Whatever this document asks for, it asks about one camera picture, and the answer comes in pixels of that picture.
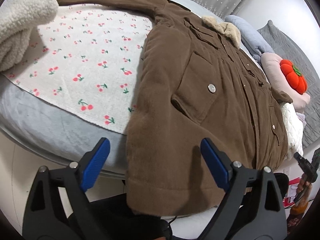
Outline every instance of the blue pillow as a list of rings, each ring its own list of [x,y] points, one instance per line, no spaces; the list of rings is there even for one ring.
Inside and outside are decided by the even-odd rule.
[[[242,43],[259,64],[262,53],[274,53],[271,46],[266,42],[261,34],[258,33],[257,30],[255,30],[246,20],[235,15],[228,15],[226,16],[225,21],[234,24],[240,30]]]

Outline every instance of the wall socket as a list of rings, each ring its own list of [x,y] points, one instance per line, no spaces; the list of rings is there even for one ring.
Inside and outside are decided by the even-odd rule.
[[[283,170],[283,173],[284,173],[285,175],[289,176],[290,168],[289,168],[289,167],[288,167],[288,168],[285,168],[285,169]]]

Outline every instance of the human hand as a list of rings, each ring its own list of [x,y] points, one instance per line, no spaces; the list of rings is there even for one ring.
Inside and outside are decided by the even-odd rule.
[[[298,204],[298,208],[304,207],[308,203],[308,199],[312,190],[312,184],[308,181],[306,181],[307,176],[306,174],[302,175],[302,178],[300,179],[300,183],[298,184],[297,188],[297,194],[299,194],[303,190],[303,186],[305,186],[307,189],[305,191],[305,194],[300,199],[300,202]]]

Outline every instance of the blue gripper pad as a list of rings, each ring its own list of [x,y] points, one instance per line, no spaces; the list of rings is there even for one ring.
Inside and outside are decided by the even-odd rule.
[[[215,145],[211,142],[211,140],[210,140],[211,143],[209,142],[209,140],[210,140],[209,138],[204,138],[201,141],[200,151],[201,151],[202,157],[204,158],[217,186],[219,188],[222,188],[225,192],[227,192],[230,188],[230,185],[229,185],[230,174],[228,173],[227,168],[225,167],[225,165],[223,164],[223,162],[221,161],[221,159],[216,153],[216,151],[218,152],[219,150],[215,147]]]
[[[95,184],[99,173],[110,153],[110,141],[104,139],[100,147],[96,150],[87,167],[83,171],[81,189],[86,192]]]

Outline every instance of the bed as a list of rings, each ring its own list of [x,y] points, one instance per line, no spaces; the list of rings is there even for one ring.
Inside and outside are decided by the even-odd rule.
[[[171,1],[200,17],[214,16],[218,23],[223,22],[191,0]],[[243,44],[241,49],[250,55]],[[101,137],[109,138],[111,152],[102,173],[109,178],[124,179],[127,168],[126,135],[104,129],[51,105],[20,89],[3,75],[0,75],[0,105],[1,132],[23,148],[59,164],[67,165],[71,160],[80,160]]]

